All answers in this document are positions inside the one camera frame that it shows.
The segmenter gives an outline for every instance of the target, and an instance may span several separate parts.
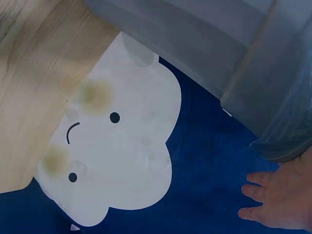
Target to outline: brown stain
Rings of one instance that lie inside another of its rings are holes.
[[[62,176],[68,166],[68,153],[60,145],[51,145],[42,158],[45,172],[51,177]]]
[[[113,88],[107,80],[88,80],[83,83],[77,102],[87,114],[101,115],[108,110],[113,101]]]

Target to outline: curved line mouth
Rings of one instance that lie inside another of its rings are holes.
[[[67,130],[67,133],[66,133],[66,139],[67,139],[67,143],[70,144],[69,142],[69,132],[70,130],[72,130],[74,127],[78,126],[80,123],[74,123],[72,126],[69,127],[69,129]]]

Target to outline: eye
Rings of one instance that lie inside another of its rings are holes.
[[[76,180],[77,180],[77,175],[76,175],[76,173],[71,172],[71,173],[68,175],[68,179],[69,179],[69,181],[72,182],[72,183],[76,182]]]
[[[112,112],[109,116],[109,119],[111,120],[112,123],[118,123],[120,120],[120,116],[116,112]]]

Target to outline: wooden floor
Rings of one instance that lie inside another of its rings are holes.
[[[0,193],[30,183],[75,90],[117,34],[83,0],[0,1]]]

